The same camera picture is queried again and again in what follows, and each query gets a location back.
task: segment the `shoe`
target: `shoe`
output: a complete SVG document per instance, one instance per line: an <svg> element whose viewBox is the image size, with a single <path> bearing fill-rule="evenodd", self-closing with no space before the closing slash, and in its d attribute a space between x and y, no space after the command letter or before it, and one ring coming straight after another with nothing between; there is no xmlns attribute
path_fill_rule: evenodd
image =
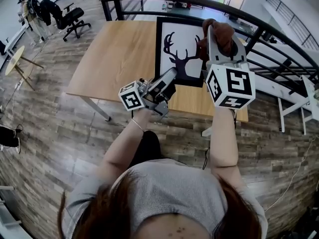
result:
<svg viewBox="0 0 319 239"><path fill-rule="evenodd" d="M20 151L21 151L20 138L18 137L17 139L18 139L18 141L19 141L19 145L15 148L15 150L16 150L16 152L17 152L18 154L20 154Z"/></svg>

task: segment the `deer silhouette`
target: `deer silhouette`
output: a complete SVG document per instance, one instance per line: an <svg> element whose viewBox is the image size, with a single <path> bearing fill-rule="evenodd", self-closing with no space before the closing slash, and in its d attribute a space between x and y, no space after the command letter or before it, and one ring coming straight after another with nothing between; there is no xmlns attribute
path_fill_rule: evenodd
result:
<svg viewBox="0 0 319 239"><path fill-rule="evenodd" d="M192 56L192 57L189 57L188 56L188 51L186 49L186 57L184 59L179 59L178 58L178 55L177 55L177 50L176 50L176 55L174 55L173 53L171 53L170 51L170 47L173 45L173 43L171 42L171 38L173 36L175 32L172 32L171 34L168 34L165 39L164 39L164 52L166 54L169 54L172 56L172 58L170 57L170 61L172 63L175 64L175 67L177 69L177 76L178 78L180 79L183 79L183 80L198 80L198 78L196 77L192 77L192 76L188 76L186 74L186 70L185 70L185 66L187 64L187 62L191 59L197 59L199 58L199 52L200 50L198 49L198 46L197 46L197 43L199 42L199 36L196 35L196 38L195 38L195 42L196 42L196 55L195 56Z"/></svg>

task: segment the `backpack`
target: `backpack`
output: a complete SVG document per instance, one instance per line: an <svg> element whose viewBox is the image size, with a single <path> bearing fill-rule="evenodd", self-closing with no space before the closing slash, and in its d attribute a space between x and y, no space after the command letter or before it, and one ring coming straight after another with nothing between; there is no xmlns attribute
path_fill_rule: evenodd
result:
<svg viewBox="0 0 319 239"><path fill-rule="evenodd" d="M30 14L39 17L40 19L42 19L41 17L41 6L40 6L40 2L39 0L28 0L26 2L26 6L28 8L28 11Z"/></svg>

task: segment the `black office chair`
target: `black office chair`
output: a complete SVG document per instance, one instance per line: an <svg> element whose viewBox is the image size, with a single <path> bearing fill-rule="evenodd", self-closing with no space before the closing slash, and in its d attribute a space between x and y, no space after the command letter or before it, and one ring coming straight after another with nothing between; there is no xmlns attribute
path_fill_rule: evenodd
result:
<svg viewBox="0 0 319 239"><path fill-rule="evenodd" d="M91 28L91 24L90 23L84 23L84 21L80 21L79 22L79 18L82 17L84 15L84 11L79 8L73 8L70 9L70 6L72 6L74 3L68 5L66 8L64 8L64 10L66 9L67 13L64 16L61 16L59 18L56 18L56 25L59 29L65 29L67 26L71 26L69 28L66 29L66 35L63 37L63 41L67 41L66 37L72 32L74 31L76 34L77 38L80 38L78 32L76 31L76 29L78 29L79 27L83 27L83 26L89 26L89 28Z"/></svg>

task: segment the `gray wood floor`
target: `gray wood floor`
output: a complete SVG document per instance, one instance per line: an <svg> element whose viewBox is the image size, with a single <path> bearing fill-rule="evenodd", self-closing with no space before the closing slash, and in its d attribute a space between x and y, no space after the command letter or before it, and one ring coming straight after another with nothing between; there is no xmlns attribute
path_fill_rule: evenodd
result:
<svg viewBox="0 0 319 239"><path fill-rule="evenodd" d="M24 127L21 153L14 148L0 152L0 184L15 187L13 192L0 194L37 239L57 238L61 193L71 191L99 164L130 119L122 104L99 101L112 117L105 122L79 98L65 94L81 57L105 23L98 0L62 0L59 4L70 1L85 10L83 20L92 24L91 29L83 29L80 39L70 35L68 42L63 42L63 32L53 27L55 34L45 44L31 48L23 38L18 45L26 43L26 57L45 65L44 70L34 68L31 74L36 91L25 83L14 91L18 74L5 77L4 70L0 72L0 104L5 107L1 123ZM286 117L286 133L279 132L277 101L264 94L257 94L248 113L249 122L238 123L236 129L239 167L249 188L267 209L288 187L310 141L318 134L318 123L309 122L308 135L303 136L301 115L295 112ZM209 138L200 134L211 122L212 118L170 112L160 123L150 123L149 129L159 136L167 157L201 168ZM313 142L290 190L266 213L269 238L293 227L312 204L319 179L318 151L319 139Z"/></svg>

